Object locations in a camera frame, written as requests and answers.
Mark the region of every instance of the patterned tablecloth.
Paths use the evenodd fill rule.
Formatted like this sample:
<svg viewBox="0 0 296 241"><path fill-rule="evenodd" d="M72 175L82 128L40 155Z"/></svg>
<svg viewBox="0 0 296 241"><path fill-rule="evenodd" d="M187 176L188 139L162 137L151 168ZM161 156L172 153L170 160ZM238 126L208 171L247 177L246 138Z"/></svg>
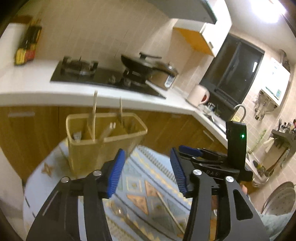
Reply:
<svg viewBox="0 0 296 241"><path fill-rule="evenodd" d="M64 176L74 178L68 162L67 142L61 142L36 168L25 187L23 218L26 232L53 188ZM183 234L169 216L156 191L179 224L185 229L191 200L179 192L172 173L169 158L148 148L137 147L126 160L116 193L104 199L104 208L113 240L141 240L139 236L116 216L111 202L124 205L130 220L150 240L182 240ZM79 198L78 218L82 241L87 240L84 227L83 199Z"/></svg>

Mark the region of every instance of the yellow basket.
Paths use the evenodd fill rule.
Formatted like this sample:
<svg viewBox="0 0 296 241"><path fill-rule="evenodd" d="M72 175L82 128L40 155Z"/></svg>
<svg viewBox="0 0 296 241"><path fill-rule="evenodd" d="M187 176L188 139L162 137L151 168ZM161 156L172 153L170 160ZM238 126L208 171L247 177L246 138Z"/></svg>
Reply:
<svg viewBox="0 0 296 241"><path fill-rule="evenodd" d="M124 127L118 121L116 113L96 113L95 141L74 140L73 134L85 129L89 114L68 115L66 131L69 146L69 165L76 177L82 177L90 172L101 169L102 165L113 160L119 148L125 150L126 158L147 134L147 127L134 113L122 113ZM102 133L116 123L108 137L101 138Z"/></svg>

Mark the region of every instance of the metal bolt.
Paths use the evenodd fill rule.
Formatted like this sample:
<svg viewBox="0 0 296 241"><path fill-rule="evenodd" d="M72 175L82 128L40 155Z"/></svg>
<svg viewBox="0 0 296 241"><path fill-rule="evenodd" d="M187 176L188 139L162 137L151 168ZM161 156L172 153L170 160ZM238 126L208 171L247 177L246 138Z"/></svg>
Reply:
<svg viewBox="0 0 296 241"><path fill-rule="evenodd" d="M196 176L200 176L200 175L202 174L202 171L199 170L199 169L195 169L195 170L193 170L192 172L193 172L193 174L196 175Z"/></svg>
<svg viewBox="0 0 296 241"><path fill-rule="evenodd" d="M100 170L95 170L95 171L93 171L93 175L95 177L98 177L98 176L102 175L102 172Z"/></svg>
<svg viewBox="0 0 296 241"><path fill-rule="evenodd" d="M62 177L62 179L61 179L61 182L62 183L67 183L69 181L70 181L70 178L69 177Z"/></svg>
<svg viewBox="0 0 296 241"><path fill-rule="evenodd" d="M231 176L227 176L227 177L226 177L226 181L229 182L229 183L233 183L234 178L231 177Z"/></svg>

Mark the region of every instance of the black glass cooktop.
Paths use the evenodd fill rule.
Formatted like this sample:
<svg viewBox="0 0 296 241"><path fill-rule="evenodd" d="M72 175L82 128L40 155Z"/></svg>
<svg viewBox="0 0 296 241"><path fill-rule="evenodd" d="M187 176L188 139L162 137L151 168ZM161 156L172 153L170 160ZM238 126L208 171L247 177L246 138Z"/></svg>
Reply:
<svg viewBox="0 0 296 241"><path fill-rule="evenodd" d="M165 99L163 95L158 93L147 84L131 83L130 85L127 85L127 81L123 78L123 74L121 72L111 69L97 68L94 75L77 75L74 73L63 71L62 61L58 63L50 81L107 86L157 96Z"/></svg>

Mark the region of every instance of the metal spoon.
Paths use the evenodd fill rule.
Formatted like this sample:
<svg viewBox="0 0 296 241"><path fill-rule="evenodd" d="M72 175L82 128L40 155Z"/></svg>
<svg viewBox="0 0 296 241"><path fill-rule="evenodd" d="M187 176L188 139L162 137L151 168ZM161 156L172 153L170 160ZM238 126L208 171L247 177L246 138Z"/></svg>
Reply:
<svg viewBox="0 0 296 241"><path fill-rule="evenodd" d="M142 233L142 231L136 226L134 225L134 223L128 218L127 216L127 212L125 207L116 204L115 202L111 202L111 209L113 211L113 213L120 217L123 218L125 223L144 241L151 241L145 234Z"/></svg>

